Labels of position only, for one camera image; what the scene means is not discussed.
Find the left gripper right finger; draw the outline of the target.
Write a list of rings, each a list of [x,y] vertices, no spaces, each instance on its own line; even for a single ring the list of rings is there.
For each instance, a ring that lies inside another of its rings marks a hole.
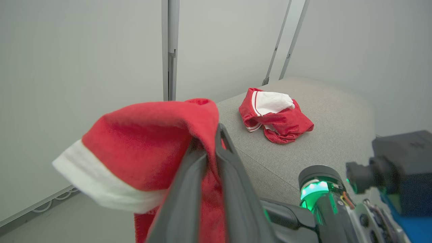
[[[218,124],[215,143],[216,161],[222,180],[228,242],[278,243],[279,240],[223,124]]]

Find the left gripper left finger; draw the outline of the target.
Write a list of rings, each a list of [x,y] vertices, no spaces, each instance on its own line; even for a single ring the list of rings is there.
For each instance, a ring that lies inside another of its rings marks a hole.
[[[200,143],[191,143],[148,234],[147,243],[199,242],[201,184],[206,170],[207,152]]]

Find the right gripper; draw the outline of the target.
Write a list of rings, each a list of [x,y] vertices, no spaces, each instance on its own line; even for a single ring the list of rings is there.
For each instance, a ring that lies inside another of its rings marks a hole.
[[[260,200],[280,243],[410,242],[384,209],[368,199],[355,203],[335,169],[309,166],[299,174],[298,184],[300,206]]]

